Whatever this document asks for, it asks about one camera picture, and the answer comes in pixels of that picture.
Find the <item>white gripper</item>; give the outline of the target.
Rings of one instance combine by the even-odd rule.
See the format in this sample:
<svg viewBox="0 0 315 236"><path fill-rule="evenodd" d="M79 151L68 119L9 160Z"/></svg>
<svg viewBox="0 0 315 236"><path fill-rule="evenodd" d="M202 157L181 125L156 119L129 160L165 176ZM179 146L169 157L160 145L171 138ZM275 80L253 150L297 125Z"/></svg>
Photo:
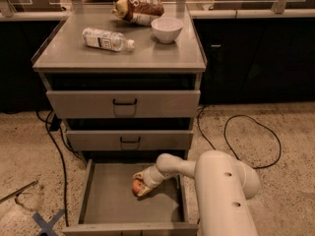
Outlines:
<svg viewBox="0 0 315 236"><path fill-rule="evenodd" d="M145 183L145 185L136 188L136 195L138 197L147 195L168 177L169 175L167 173L161 173L155 165L146 168L144 171L135 173L133 179L140 179Z"/></svg>

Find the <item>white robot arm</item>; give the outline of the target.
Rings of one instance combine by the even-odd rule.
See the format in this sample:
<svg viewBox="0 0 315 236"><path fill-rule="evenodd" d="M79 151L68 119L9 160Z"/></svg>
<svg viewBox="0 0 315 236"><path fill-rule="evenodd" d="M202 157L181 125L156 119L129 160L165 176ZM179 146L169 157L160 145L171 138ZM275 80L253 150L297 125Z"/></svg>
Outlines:
<svg viewBox="0 0 315 236"><path fill-rule="evenodd" d="M194 180L204 236L258 236L247 205L260 188L252 167L219 150L205 151L195 161L163 153L133 176L132 192L143 197L177 175Z"/></svg>

